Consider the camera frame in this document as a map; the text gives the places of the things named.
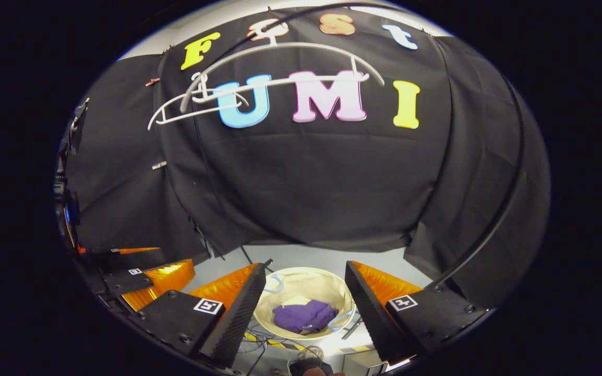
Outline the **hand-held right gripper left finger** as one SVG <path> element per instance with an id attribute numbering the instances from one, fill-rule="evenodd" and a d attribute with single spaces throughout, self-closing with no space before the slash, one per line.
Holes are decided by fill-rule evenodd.
<path id="1" fill-rule="evenodd" d="M 169 289 L 129 314 L 129 323 L 191 361 L 230 368 L 266 283 L 254 263 L 192 293 Z"/>

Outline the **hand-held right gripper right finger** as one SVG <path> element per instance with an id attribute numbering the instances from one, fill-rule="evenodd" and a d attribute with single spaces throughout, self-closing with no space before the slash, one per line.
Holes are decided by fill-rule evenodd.
<path id="1" fill-rule="evenodd" d="M 467 333 L 489 309 L 444 286 L 420 288 L 356 260 L 345 283 L 382 361 L 435 353 Z"/>

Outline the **purple jacket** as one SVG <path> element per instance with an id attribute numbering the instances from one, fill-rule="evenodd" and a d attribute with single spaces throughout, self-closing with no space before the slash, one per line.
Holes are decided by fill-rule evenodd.
<path id="1" fill-rule="evenodd" d="M 338 309 L 317 300 L 306 304 L 280 305 L 273 310 L 274 323 L 281 329 L 301 335 L 318 333 L 339 314 Z"/>

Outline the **cream laundry hamper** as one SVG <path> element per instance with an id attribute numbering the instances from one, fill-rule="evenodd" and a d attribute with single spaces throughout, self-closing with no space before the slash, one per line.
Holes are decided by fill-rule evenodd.
<path id="1" fill-rule="evenodd" d="M 280 305 L 306 304 L 311 300 L 327 303 L 338 309 L 324 330 L 318 333 L 296 333 L 281 329 L 274 323 L 273 310 Z M 272 335 L 294 341 L 327 338 L 346 328 L 356 314 L 356 304 L 345 281 L 332 272 L 315 267 L 289 267 L 265 277 L 265 286 L 254 310 L 254 318 Z"/>

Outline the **white clothes hanger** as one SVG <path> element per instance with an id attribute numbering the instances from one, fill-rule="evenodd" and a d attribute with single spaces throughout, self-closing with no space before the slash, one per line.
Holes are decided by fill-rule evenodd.
<path id="1" fill-rule="evenodd" d="M 222 93 L 222 96 L 228 95 L 229 93 L 231 93 L 231 95 L 234 95 L 236 98 L 240 98 L 241 101 L 239 102 L 238 100 L 236 100 L 235 104 L 231 104 L 231 105 L 218 105 L 217 107 L 214 107 L 212 109 L 205 109 L 205 110 L 194 110 L 193 112 L 189 112 L 186 114 L 182 114 L 180 116 L 175 116 L 175 117 L 170 117 L 169 119 L 166 118 L 166 108 L 167 105 L 170 105 L 171 103 L 179 100 L 179 99 L 185 99 L 187 94 L 186 93 L 182 93 L 181 95 L 174 97 L 173 99 L 167 101 L 165 104 L 161 105 L 153 114 L 153 116 L 150 118 L 150 121 L 148 122 L 148 126 L 147 126 L 147 130 L 150 131 L 151 128 L 153 128 L 153 124 L 169 124 L 170 122 L 175 122 L 175 121 L 181 121 L 182 119 L 187 119 L 187 118 L 191 118 L 194 116 L 199 116 L 201 114 L 207 114 L 207 113 L 211 113 L 211 112 L 219 112 L 220 110 L 226 110 L 226 109 L 237 109 L 238 107 L 240 107 L 243 103 L 247 103 L 248 104 L 248 100 L 246 100 L 243 95 L 241 95 L 240 93 L 244 90 L 251 90 L 250 86 L 244 86 L 241 87 L 239 89 L 239 91 L 236 92 L 227 92 L 224 90 L 218 90 L 218 89 L 211 89 L 211 91 L 217 91 Z"/>
<path id="2" fill-rule="evenodd" d="M 378 85 L 383 87 L 385 85 L 385 80 L 378 72 L 375 67 L 373 67 L 370 63 L 368 63 L 363 58 L 351 53 L 347 50 L 340 49 L 338 47 L 334 47 L 331 45 L 320 44 L 320 43 L 311 43 L 311 42 L 303 42 L 303 41 L 292 41 L 292 42 L 281 42 L 278 43 L 276 37 L 273 35 L 265 34 L 267 38 L 269 38 L 269 43 L 266 45 L 260 45 L 248 49 L 244 49 L 242 51 L 236 53 L 230 53 L 225 57 L 219 58 L 219 60 L 213 62 L 209 67 L 204 69 L 203 71 L 198 73 L 198 77 L 192 81 L 190 86 L 186 89 L 184 95 L 182 95 L 182 101 L 179 105 L 179 111 L 182 113 L 180 118 L 188 118 L 194 115 L 194 112 L 188 112 L 191 102 L 196 102 L 199 104 L 203 104 L 206 102 L 210 102 L 213 100 L 217 100 L 223 96 L 227 95 L 236 95 L 237 93 L 241 93 L 247 90 L 260 88 L 260 87 L 274 87 L 281 86 L 285 84 L 296 84 L 296 83 L 306 83 L 307 81 L 356 81 L 357 83 L 362 83 L 370 78 L 374 78 L 377 81 Z M 343 55 L 348 57 L 351 64 L 351 72 L 352 76 L 348 78 L 339 78 L 337 75 L 331 76 L 316 76 L 314 78 L 281 78 L 281 79 L 271 79 L 269 81 L 265 81 L 264 83 L 255 83 L 255 84 L 246 84 L 245 86 L 220 91 L 218 93 L 213 93 L 212 95 L 208 95 L 207 91 L 207 80 L 210 73 L 214 72 L 219 67 L 224 66 L 225 64 L 238 60 L 239 58 L 246 57 L 248 55 L 253 55 L 254 53 L 261 53 L 273 50 L 283 50 L 283 49 L 313 49 L 313 50 L 321 50 L 321 51 L 329 51 L 333 53 L 337 53 L 339 55 Z"/>

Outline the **black clothes rack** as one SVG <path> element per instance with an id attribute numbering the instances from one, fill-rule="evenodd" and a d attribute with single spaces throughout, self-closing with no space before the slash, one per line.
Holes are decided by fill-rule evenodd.
<path id="1" fill-rule="evenodd" d="M 529 152 L 526 148 L 530 145 L 530 141 L 527 140 L 526 106 L 523 100 L 518 97 L 516 89 L 507 78 L 500 78 L 502 85 L 508 90 L 508 104 L 511 105 L 513 111 L 511 119 L 516 121 L 517 124 L 516 159 L 506 160 L 506 165 L 509 167 L 509 181 L 503 185 L 500 200 L 491 203 L 494 210 L 492 214 L 485 217 L 483 228 L 476 229 L 473 238 L 461 244 L 458 239 L 451 240 L 450 236 L 458 237 L 461 222 L 468 217 L 467 209 L 471 202 L 473 184 L 475 181 L 479 181 L 479 175 L 484 173 L 484 169 L 482 168 L 482 161 L 478 160 L 475 171 L 466 176 L 463 183 L 459 181 L 463 177 L 459 167 L 463 167 L 468 163 L 466 153 L 475 150 L 478 143 L 476 140 L 470 139 L 467 120 L 468 110 L 461 109 L 458 101 L 454 98 L 454 95 L 458 94 L 459 82 L 458 76 L 453 74 L 451 70 L 448 54 L 449 52 L 456 52 L 478 58 L 480 57 L 479 53 L 422 15 L 392 2 L 368 3 L 366 0 L 359 0 L 358 2 L 340 0 L 328 5 L 317 5 L 317 0 L 302 0 L 302 2 L 306 3 L 306 8 L 294 10 L 284 17 L 263 26 L 256 26 L 255 29 L 248 32 L 243 40 L 239 40 L 230 46 L 222 55 L 210 62 L 206 68 L 194 72 L 191 77 L 192 82 L 186 90 L 187 97 L 181 102 L 182 112 L 187 115 L 195 114 L 197 104 L 217 100 L 224 96 L 237 97 L 242 90 L 248 91 L 249 87 L 244 86 L 237 87 L 232 91 L 220 91 L 217 95 L 210 96 L 207 94 L 207 81 L 210 74 L 230 61 L 257 53 L 257 47 L 242 50 L 244 44 L 255 39 L 269 40 L 268 44 L 261 47 L 263 51 L 291 47 L 289 42 L 277 42 L 278 36 L 273 33 L 273 29 L 282 24 L 291 23 L 307 14 L 329 14 L 342 8 L 352 10 L 353 7 L 356 7 L 358 11 L 368 14 L 376 9 L 385 9 L 390 13 L 398 12 L 401 17 L 399 25 L 425 33 L 433 41 L 439 56 L 442 58 L 444 71 L 448 75 L 448 87 L 451 95 L 449 109 L 451 116 L 447 145 L 443 150 L 443 157 L 439 164 L 437 178 L 433 181 L 432 191 L 423 203 L 413 226 L 411 226 L 411 242 L 404 253 L 404 259 L 414 266 L 422 266 L 432 272 L 436 276 L 434 284 L 442 284 L 444 281 L 456 278 L 475 259 L 479 260 L 483 267 L 490 266 L 491 262 L 484 257 L 483 251 L 488 248 L 489 242 L 494 236 L 502 233 L 502 225 L 511 214 L 512 207 L 518 198 L 519 185 L 527 174 L 525 165 Z"/>

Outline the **grey box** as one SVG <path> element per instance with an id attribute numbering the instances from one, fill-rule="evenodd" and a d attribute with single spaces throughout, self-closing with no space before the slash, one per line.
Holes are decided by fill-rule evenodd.
<path id="1" fill-rule="evenodd" d="M 346 355 L 342 371 L 345 376 L 377 376 L 385 373 L 388 365 L 375 350 L 369 350 Z"/>

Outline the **black backdrop cloth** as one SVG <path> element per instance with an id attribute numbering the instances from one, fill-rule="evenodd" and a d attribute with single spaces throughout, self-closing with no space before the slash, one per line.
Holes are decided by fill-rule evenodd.
<path id="1" fill-rule="evenodd" d="M 452 96 L 433 41 L 399 25 L 398 12 L 342 8 L 273 29 L 279 43 L 320 43 L 358 55 L 382 74 L 383 87 L 374 78 L 260 87 L 240 93 L 249 105 L 147 130 L 161 105 L 186 92 L 194 72 L 256 26 L 304 8 L 302 0 L 280 2 L 274 10 L 255 0 L 209 6 L 144 38 L 91 84 L 82 141 L 66 166 L 68 187 L 80 204 L 80 245 L 158 246 L 197 262 L 208 259 L 207 246 L 227 255 L 242 246 L 273 251 L 288 244 L 308 266 L 319 264 L 321 254 L 337 261 L 349 252 L 392 249 L 403 249 L 395 264 L 406 260 L 411 226 L 447 145 Z M 459 82 L 454 98 L 468 110 L 470 139 L 478 143 L 466 153 L 459 181 L 475 171 L 478 160 L 484 169 L 458 237 L 450 236 L 461 244 L 483 228 L 509 181 L 506 160 L 516 159 L 517 124 L 500 80 L 506 76 L 479 55 L 448 54 Z M 313 49 L 273 50 L 215 70 L 207 93 L 331 75 L 352 76 L 349 58 Z M 160 81 L 146 87 L 152 78 Z M 549 221 L 546 146 L 516 92 L 526 106 L 530 141 L 518 198 L 502 233 L 483 251 L 490 266 L 475 259 L 447 280 L 488 308 L 501 305 L 525 278 Z M 151 169 L 163 161 L 167 166 Z"/>

